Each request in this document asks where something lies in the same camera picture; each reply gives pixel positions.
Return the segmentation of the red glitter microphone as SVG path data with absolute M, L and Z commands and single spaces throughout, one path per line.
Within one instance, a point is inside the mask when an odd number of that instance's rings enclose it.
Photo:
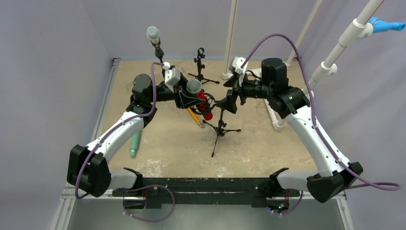
M 213 118 L 213 114 L 211 111 L 209 111 L 209 104 L 207 98 L 204 95 L 202 83 L 197 79 L 191 79 L 187 82 L 186 89 L 190 94 L 204 100 L 203 103 L 197 104 L 196 108 L 202 114 L 204 120 L 211 120 Z

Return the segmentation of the black tripod shockmount stand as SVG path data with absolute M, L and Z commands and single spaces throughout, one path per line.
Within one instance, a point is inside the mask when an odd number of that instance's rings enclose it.
M 217 106 L 215 106 L 215 101 L 217 101 L 217 100 L 216 100 L 211 94 L 209 94 L 209 93 L 204 92 L 204 95 L 205 95 L 205 97 L 206 97 L 207 100 L 208 100 L 209 111 L 212 112 L 212 110 L 213 110 L 215 107 L 217 107 Z M 215 131 L 215 133 L 216 133 L 216 139 L 215 139 L 215 142 L 214 142 L 214 147 L 213 147 L 213 150 L 212 150 L 212 153 L 211 153 L 211 157 L 214 157 L 214 155 L 215 155 L 215 149 L 216 149 L 216 146 L 217 146 L 217 143 L 218 143 L 218 139 L 219 139 L 220 137 L 224 137 L 225 134 L 227 134 L 227 133 L 229 133 L 229 132 L 241 132 L 241 131 L 242 131 L 241 129 L 226 129 L 227 123 L 224 121 L 224 112 L 225 112 L 226 110 L 221 109 L 221 108 L 219 108 L 219 109 L 220 109 L 220 116 L 219 116 L 219 119 L 218 119 L 218 122 L 217 122 L 217 126 L 212 125 L 212 124 L 210 124 L 210 123 L 208 122 L 208 120 L 204 120 L 204 119 L 203 119 L 203 123 L 204 123 L 204 124 L 207 124 L 208 126 L 210 126 L 210 127 Z M 202 114 L 197 110 L 197 108 L 193 109 L 192 111 L 193 111 L 193 112 L 196 112 L 197 115 L 202 115 Z

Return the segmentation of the black tripod mic stand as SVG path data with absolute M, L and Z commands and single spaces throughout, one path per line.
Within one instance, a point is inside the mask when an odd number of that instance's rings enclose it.
M 202 69 L 205 68 L 205 65 L 202 63 L 202 59 L 205 58 L 205 49 L 203 47 L 198 48 L 197 50 L 197 56 L 194 58 L 194 63 L 196 63 L 197 66 L 197 75 L 194 75 L 192 73 L 188 73 L 188 75 L 195 77 L 202 85 L 205 83 L 213 82 L 215 84 L 219 84 L 219 81 L 207 79 L 204 77 L 202 74 Z

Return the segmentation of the mint green microphone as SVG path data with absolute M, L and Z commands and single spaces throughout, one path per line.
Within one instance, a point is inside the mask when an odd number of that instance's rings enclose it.
M 139 131 L 132 136 L 131 143 L 130 143 L 130 157 L 131 158 L 136 157 L 137 151 L 139 149 L 141 137 L 142 137 L 142 131 Z

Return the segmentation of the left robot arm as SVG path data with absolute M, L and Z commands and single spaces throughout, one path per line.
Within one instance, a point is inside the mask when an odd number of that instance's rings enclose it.
M 104 134 L 86 146 L 76 145 L 70 151 L 67 182 L 75 187 L 78 199 L 86 195 L 100 197 L 109 189 L 123 189 L 131 196 L 142 192 L 142 175 L 132 169 L 110 171 L 108 163 L 117 151 L 142 131 L 157 112 L 156 102 L 174 100 L 181 109 L 203 103 L 198 97 L 202 84 L 197 79 L 181 77 L 170 89 L 165 83 L 155 84 L 147 74 L 134 78 L 130 104 L 121 118 Z

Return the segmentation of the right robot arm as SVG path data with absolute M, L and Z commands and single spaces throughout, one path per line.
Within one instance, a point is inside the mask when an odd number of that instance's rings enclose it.
M 229 89 L 216 105 L 235 114 L 237 98 L 241 104 L 247 98 L 267 100 L 271 109 L 299 136 L 317 168 L 316 172 L 308 173 L 282 168 L 270 175 L 265 192 L 280 195 L 288 189 L 307 191 L 315 200 L 325 203 L 349 188 L 363 172 L 361 164 L 351 162 L 331 139 L 320 137 L 323 129 L 312 117 L 310 101 L 300 88 L 289 85 L 283 61 L 279 58 L 263 60 L 259 80 L 247 78 L 247 63 L 243 57 L 231 61 L 229 70 L 233 76 L 224 83 Z

